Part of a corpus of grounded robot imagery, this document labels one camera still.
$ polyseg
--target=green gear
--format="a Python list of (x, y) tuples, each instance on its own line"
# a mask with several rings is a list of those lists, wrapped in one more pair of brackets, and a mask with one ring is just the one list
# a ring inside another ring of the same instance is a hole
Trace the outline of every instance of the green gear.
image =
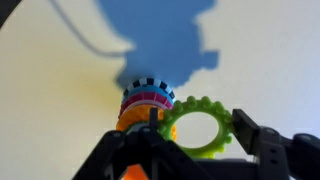
[(224, 152), (224, 144), (231, 143), (231, 132), (233, 131), (232, 117), (229, 111), (225, 110), (220, 102), (211, 102), (204, 96), (201, 100), (189, 96), (186, 102), (176, 101), (173, 109), (164, 111), (164, 119), (159, 122), (159, 133), (166, 140), (172, 140), (171, 128), (174, 123), (183, 115), (193, 112), (207, 113), (213, 116), (219, 124), (219, 131), (215, 139), (209, 144), (198, 148), (187, 148), (178, 145), (191, 158), (214, 158), (214, 154)]

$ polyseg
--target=orange part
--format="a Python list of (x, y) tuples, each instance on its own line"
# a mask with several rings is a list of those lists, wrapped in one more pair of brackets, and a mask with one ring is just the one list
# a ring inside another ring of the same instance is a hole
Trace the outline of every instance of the orange part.
[[(150, 108), (158, 108), (158, 119), (161, 121), (163, 119), (164, 110), (153, 105), (140, 105), (133, 107), (125, 111), (119, 118), (116, 125), (116, 130), (125, 131), (130, 128), (133, 124), (138, 122), (148, 122)], [(172, 127), (171, 131), (172, 139), (176, 140), (177, 132), (176, 126)], [(141, 169), (140, 165), (133, 165), (127, 168), (127, 173), (124, 175), (124, 180), (146, 180), (147, 177)]]
[(140, 165), (133, 165), (127, 168), (127, 173), (123, 176), (124, 180), (147, 180)]

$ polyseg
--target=toy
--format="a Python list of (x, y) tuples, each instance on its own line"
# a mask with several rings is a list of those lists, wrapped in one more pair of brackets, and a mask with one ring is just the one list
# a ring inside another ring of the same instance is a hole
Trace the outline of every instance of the toy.
[[(137, 124), (147, 124), (150, 109), (158, 108), (159, 133), (166, 140), (175, 141), (177, 133), (174, 123), (185, 114), (203, 112), (210, 114), (218, 121), (217, 137), (200, 148), (179, 147), (192, 158), (213, 158), (215, 152), (223, 152), (224, 144), (231, 142), (229, 135), (232, 131), (231, 114), (220, 102), (212, 103), (208, 97), (196, 100), (193, 96), (188, 97), (187, 102), (175, 102), (171, 87), (153, 78), (134, 81), (125, 89), (123, 95), (117, 130), (127, 132)], [(141, 168), (136, 165), (128, 168), (124, 179), (145, 179), (145, 177)]]
[[(186, 102), (176, 101), (172, 109), (161, 107), (164, 106), (149, 104), (144, 99), (128, 106), (119, 116), (117, 130), (102, 137), (73, 179), (289, 180), (291, 175), (312, 180), (320, 177), (320, 140), (313, 135), (296, 134), (292, 140), (287, 139), (270, 127), (259, 127), (241, 109), (234, 109), (231, 116), (220, 102), (211, 102), (208, 97), (197, 100), (190, 96)], [(177, 135), (174, 123), (192, 112), (208, 113), (219, 123), (217, 137), (202, 148), (185, 148), (173, 142)], [(231, 141), (231, 133), (257, 162), (212, 159), (216, 151), (222, 152), (223, 145)]]

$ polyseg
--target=black plastic part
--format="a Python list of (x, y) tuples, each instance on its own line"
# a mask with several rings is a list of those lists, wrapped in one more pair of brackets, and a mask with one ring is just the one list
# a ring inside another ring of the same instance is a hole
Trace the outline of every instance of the black plastic part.
[(158, 108), (151, 108), (149, 114), (149, 126), (158, 129)]
[(144, 129), (140, 130), (143, 143), (151, 147), (154, 158), (151, 179), (213, 179), (174, 142), (164, 141), (159, 133), (152, 128), (145, 127)]
[(259, 126), (241, 109), (232, 112), (235, 137), (247, 154), (253, 155), (256, 151)]
[(257, 126), (237, 109), (232, 114), (234, 135), (256, 162), (191, 159), (157, 132), (157, 110), (150, 110), (149, 125), (133, 126), (127, 134), (106, 133), (74, 179), (121, 179), (126, 168), (134, 164), (140, 164), (152, 180), (285, 180), (289, 173), (296, 179), (320, 177), (320, 140), (315, 136), (284, 138), (272, 128)]
[(124, 140), (125, 134), (120, 131), (109, 131), (99, 141), (95, 149), (74, 176), (74, 180), (104, 180), (114, 179), (104, 177), (104, 165), (110, 161), (110, 156), (116, 152), (117, 147)]
[(126, 90), (124, 90), (123, 95), (124, 95), (124, 96), (127, 96), (128, 93), (129, 93), (129, 91), (128, 91), (128, 89), (126, 89)]
[(148, 85), (153, 85), (154, 79), (153, 78), (147, 78), (147, 84)]
[(242, 159), (195, 161), (214, 179), (253, 180), (258, 178), (258, 165)]
[(291, 176), (296, 179), (319, 179), (320, 140), (310, 134), (296, 134), (293, 140), (282, 137)]
[(21, 0), (1, 0), (0, 2), (0, 28), (13, 12)]
[(166, 91), (167, 86), (168, 86), (168, 85), (167, 85), (166, 83), (164, 83), (164, 82), (161, 81), (161, 83), (160, 83), (160, 88), (161, 88), (162, 90)]
[(133, 82), (132, 85), (133, 85), (133, 87), (135, 87), (135, 88), (136, 88), (136, 87), (139, 87), (139, 86), (140, 86), (140, 81), (137, 80), (137, 81)]
[(175, 98), (175, 95), (174, 95), (173, 91), (169, 94), (169, 96), (170, 96), (172, 99)]
[(258, 160), (258, 177), (261, 180), (289, 180), (287, 156), (280, 138), (274, 129), (260, 129), (257, 149), (253, 153)]

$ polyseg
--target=gear teeth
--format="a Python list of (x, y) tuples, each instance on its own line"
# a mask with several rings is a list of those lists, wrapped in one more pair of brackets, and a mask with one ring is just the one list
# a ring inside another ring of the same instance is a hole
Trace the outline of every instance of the gear teeth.
[(198, 107), (198, 102), (194, 96), (189, 96), (187, 98), (187, 104), (190, 109), (194, 109), (194, 108)]
[(213, 159), (215, 152), (224, 152), (224, 145), (231, 143), (232, 136), (230, 136), (230, 133), (234, 130), (232, 116), (229, 111), (224, 109), (221, 102), (213, 103), (207, 96), (200, 100), (197, 100), (194, 96), (189, 96), (185, 102), (176, 101), (173, 109), (164, 111), (164, 119), (159, 124), (159, 132), (165, 139), (172, 139), (176, 134), (170, 135), (169, 133), (174, 123), (183, 115), (192, 112), (203, 112), (213, 116), (219, 123), (219, 132), (221, 133), (218, 133), (216, 138), (208, 145), (199, 148), (186, 148), (187, 151), (185, 152), (192, 158)]
[(217, 102), (215, 102), (215, 104), (216, 104), (216, 113), (220, 114), (220, 115), (225, 115), (225, 110), (224, 110), (221, 102), (217, 101)]
[(164, 133), (166, 131), (167, 127), (166, 126), (159, 126), (159, 131), (160, 133)]
[(220, 153), (223, 153), (225, 150), (226, 150), (226, 149), (224, 148), (224, 146), (221, 146), (221, 147), (218, 148), (218, 151), (219, 151)]
[(202, 97), (200, 102), (205, 109), (210, 109), (212, 107), (212, 102), (208, 96)]
[(174, 103), (173, 110), (177, 113), (181, 113), (183, 111), (183, 106), (181, 101), (176, 101)]
[(212, 153), (212, 154), (209, 154), (209, 155), (208, 155), (208, 158), (209, 158), (209, 159), (213, 159), (214, 156), (215, 156), (214, 153)]
[(165, 122), (169, 122), (172, 120), (172, 115), (169, 110), (164, 111), (164, 119)]
[(226, 138), (226, 143), (227, 144), (230, 144), (232, 142), (232, 137), (231, 136), (228, 136), (227, 138)]

